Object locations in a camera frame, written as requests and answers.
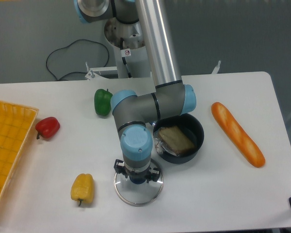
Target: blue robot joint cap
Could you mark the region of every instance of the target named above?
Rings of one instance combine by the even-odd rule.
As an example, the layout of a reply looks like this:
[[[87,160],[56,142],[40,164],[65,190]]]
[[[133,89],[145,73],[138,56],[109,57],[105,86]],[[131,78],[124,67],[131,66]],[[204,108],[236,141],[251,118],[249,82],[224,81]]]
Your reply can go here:
[[[152,136],[142,125],[132,125],[125,129],[120,144],[123,154],[131,161],[140,162],[151,156]]]
[[[121,101],[128,98],[129,96],[137,96],[137,94],[133,90],[122,90],[122,91],[116,92],[111,98],[112,112]]]
[[[193,111],[196,107],[196,95],[195,95],[193,87],[191,85],[185,84],[184,89],[185,89],[185,98],[184,98],[182,112],[180,115],[189,113]]]

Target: baguette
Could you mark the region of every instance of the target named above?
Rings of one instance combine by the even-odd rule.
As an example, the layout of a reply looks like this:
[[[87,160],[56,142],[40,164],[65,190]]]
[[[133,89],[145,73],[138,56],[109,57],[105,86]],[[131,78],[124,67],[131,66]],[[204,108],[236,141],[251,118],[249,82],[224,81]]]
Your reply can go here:
[[[262,167],[265,164],[265,158],[262,152],[239,125],[231,112],[219,102],[216,102],[211,106],[211,112],[222,130],[248,162],[255,167]]]

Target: warning sticker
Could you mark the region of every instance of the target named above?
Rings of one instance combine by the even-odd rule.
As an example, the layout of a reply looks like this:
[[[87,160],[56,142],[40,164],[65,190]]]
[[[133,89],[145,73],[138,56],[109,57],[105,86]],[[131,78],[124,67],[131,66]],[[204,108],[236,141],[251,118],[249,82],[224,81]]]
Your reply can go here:
[[[122,56],[122,57],[128,57],[128,56],[131,56],[130,49],[124,49],[124,50],[121,50],[121,56]]]

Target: red bell pepper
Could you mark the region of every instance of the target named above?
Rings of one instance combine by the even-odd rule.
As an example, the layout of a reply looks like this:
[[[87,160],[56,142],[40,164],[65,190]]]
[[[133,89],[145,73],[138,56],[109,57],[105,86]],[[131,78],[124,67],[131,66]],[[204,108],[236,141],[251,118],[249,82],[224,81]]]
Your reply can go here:
[[[44,138],[50,138],[57,133],[59,128],[60,124],[56,118],[47,117],[35,125],[35,129],[38,131],[37,139],[40,138],[40,135]]]

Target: black bowl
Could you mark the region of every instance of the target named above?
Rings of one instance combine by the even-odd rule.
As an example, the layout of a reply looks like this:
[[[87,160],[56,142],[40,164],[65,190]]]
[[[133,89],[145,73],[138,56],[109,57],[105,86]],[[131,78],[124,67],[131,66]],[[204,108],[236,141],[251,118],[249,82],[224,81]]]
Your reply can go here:
[[[196,149],[181,156],[174,156],[167,151],[160,154],[164,160],[173,164],[183,164],[193,159],[204,142],[204,130],[200,122],[190,114],[174,116],[162,119],[156,122],[153,132],[156,132],[161,127],[171,127],[177,125],[183,133],[195,144]]]

